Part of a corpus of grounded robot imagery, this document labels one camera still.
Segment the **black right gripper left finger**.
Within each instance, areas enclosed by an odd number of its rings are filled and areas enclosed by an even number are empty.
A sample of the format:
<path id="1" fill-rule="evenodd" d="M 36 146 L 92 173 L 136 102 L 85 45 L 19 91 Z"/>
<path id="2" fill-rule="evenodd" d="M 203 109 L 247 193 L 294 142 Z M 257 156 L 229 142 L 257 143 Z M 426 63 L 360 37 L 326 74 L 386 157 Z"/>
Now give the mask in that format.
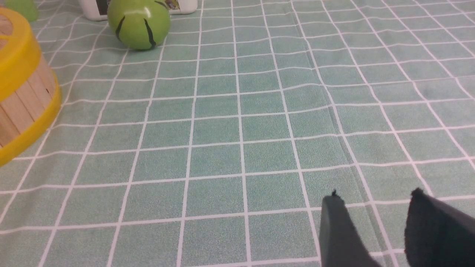
<path id="1" fill-rule="evenodd" d="M 323 267 L 380 266 L 363 244 L 336 190 L 322 200 L 320 254 Z"/>

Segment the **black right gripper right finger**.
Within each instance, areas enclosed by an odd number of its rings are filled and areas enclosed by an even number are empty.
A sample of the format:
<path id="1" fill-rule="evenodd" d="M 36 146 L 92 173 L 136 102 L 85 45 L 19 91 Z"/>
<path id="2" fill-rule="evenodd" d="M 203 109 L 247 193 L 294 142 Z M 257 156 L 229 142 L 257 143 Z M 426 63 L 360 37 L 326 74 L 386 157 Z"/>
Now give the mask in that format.
<path id="1" fill-rule="evenodd" d="M 411 267 L 473 267 L 474 217 L 427 195 L 412 191 L 404 231 Z"/>

